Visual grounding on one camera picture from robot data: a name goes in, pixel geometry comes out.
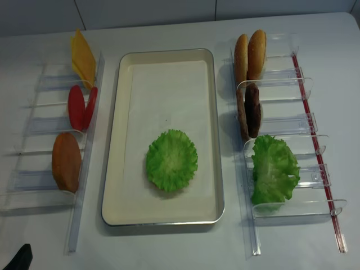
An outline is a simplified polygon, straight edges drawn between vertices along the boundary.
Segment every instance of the bun top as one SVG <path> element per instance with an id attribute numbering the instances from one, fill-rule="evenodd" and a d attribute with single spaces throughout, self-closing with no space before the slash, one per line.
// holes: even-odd
<path id="1" fill-rule="evenodd" d="M 245 81 L 248 73 L 248 36 L 246 34 L 242 34 L 237 39 L 234 51 L 234 66 L 236 82 Z"/>
<path id="2" fill-rule="evenodd" d="M 250 80 L 257 80 L 263 70 L 266 54 L 266 33 L 257 30 L 250 38 L 247 48 L 249 55 L 249 70 L 247 76 Z"/>

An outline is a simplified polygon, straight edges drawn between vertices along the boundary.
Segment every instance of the green lettuce leaf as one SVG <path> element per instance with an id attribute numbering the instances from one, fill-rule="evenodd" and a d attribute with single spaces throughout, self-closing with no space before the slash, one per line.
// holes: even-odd
<path id="1" fill-rule="evenodd" d="M 149 145 L 146 171 L 148 180 L 166 192 L 188 186 L 197 171 L 194 143 L 180 130 L 162 133 Z"/>
<path id="2" fill-rule="evenodd" d="M 270 135 L 259 136 L 253 150 L 253 204 L 290 200 L 300 180 L 300 167 L 286 142 Z"/>

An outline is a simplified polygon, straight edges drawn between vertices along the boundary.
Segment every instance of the black object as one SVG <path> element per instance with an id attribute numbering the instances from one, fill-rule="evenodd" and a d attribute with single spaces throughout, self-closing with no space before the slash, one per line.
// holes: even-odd
<path id="1" fill-rule="evenodd" d="M 3 270 L 28 270 L 33 260 L 32 247 L 25 244 Z"/>

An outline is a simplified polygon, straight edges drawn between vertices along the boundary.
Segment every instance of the red strip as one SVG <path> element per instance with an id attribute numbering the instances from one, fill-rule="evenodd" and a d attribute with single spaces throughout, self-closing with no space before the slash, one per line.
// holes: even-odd
<path id="1" fill-rule="evenodd" d="M 294 63 L 295 68 L 299 68 L 298 59 L 296 58 L 296 55 L 294 53 L 292 54 L 292 61 Z M 296 76 L 298 78 L 301 78 L 300 73 L 296 73 Z M 306 95 L 305 95 L 305 88 L 304 88 L 303 82 L 299 82 L 299 87 L 300 87 L 300 91 L 301 91 L 301 96 L 303 97 L 303 104 L 304 104 L 305 112 L 307 114 L 309 114 L 310 107 L 309 107 L 308 100 L 306 98 L 304 98 Z M 310 125 L 310 127 L 313 126 L 311 118 L 309 119 L 309 125 Z M 311 132 L 311 135 L 316 135 L 316 132 L 315 131 Z M 313 144 L 314 144 L 315 150 L 318 150 L 320 146 L 319 146 L 317 137 L 313 137 Z M 322 155 L 320 153 L 318 153 L 318 155 L 317 155 L 317 162 L 319 163 L 319 165 L 323 164 Z M 326 173 L 323 173 L 322 178 L 323 178 L 323 182 L 324 182 L 324 186 L 325 186 L 324 189 L 325 189 L 326 198 L 328 200 L 332 200 L 332 194 L 331 194 L 331 190 L 330 190 L 330 186 L 329 186 L 329 179 L 328 179 Z M 328 207 L 329 207 L 330 212 L 335 211 L 335 205 L 334 205 L 333 201 L 328 202 Z M 341 253 L 345 253 L 347 251 L 346 251 L 343 235 L 341 234 L 338 217 L 336 215 L 332 215 L 331 219 L 332 219 L 332 224 L 334 225 L 337 247 L 339 248 L 339 251 Z"/>

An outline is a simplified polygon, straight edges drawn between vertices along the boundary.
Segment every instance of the white tray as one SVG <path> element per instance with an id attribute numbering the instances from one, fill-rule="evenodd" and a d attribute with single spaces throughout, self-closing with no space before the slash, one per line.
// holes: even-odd
<path id="1" fill-rule="evenodd" d="M 102 202 L 111 226 L 210 224 L 224 211 L 213 55 L 206 49 L 130 53 L 119 68 Z M 147 180 L 149 145 L 168 129 L 194 142 L 199 168 L 180 192 Z"/>

